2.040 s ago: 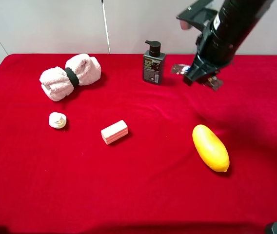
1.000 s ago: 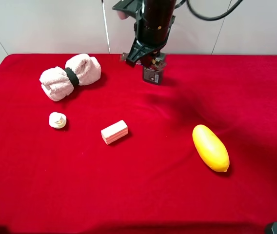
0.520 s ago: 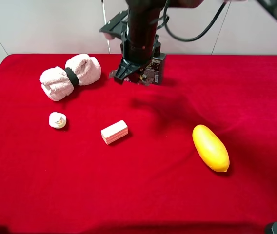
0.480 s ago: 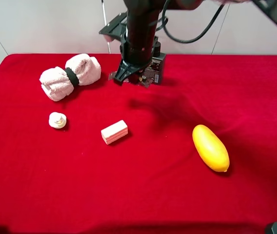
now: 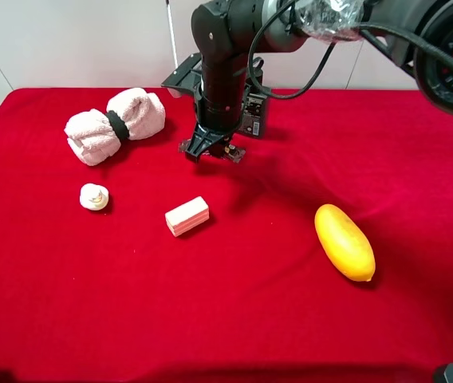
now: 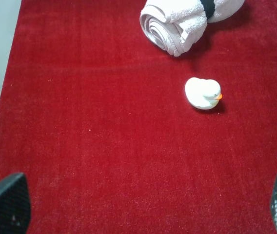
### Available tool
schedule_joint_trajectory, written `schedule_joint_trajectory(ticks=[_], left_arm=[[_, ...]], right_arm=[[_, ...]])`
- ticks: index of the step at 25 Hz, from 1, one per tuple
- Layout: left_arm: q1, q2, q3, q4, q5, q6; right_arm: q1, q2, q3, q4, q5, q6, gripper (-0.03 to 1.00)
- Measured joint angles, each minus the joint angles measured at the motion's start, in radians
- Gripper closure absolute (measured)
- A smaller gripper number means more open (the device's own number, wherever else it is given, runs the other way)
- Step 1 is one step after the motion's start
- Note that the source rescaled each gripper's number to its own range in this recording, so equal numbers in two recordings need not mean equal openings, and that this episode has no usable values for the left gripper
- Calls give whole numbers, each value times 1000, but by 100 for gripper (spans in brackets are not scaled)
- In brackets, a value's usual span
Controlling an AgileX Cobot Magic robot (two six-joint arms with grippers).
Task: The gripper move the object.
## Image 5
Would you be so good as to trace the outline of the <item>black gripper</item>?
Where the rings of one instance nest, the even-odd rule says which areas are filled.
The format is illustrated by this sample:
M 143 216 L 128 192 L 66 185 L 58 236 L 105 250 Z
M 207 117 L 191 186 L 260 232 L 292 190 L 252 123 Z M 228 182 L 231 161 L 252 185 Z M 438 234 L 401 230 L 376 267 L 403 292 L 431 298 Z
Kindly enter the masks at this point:
M 229 146 L 234 129 L 222 131 L 195 124 L 191 139 L 184 141 L 184 155 L 187 160 L 198 163 L 201 155 L 208 151 L 215 158 L 223 158 Z

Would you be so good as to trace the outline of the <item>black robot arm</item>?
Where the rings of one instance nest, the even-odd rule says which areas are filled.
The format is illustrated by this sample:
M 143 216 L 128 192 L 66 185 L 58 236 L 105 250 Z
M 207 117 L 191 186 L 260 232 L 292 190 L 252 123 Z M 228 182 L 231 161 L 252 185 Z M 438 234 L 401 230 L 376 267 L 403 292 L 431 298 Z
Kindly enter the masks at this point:
M 186 156 L 222 156 L 242 123 L 256 53 L 291 53 L 309 38 L 364 39 L 453 114 L 453 1 L 210 1 L 192 14 L 201 55 L 196 126 Z

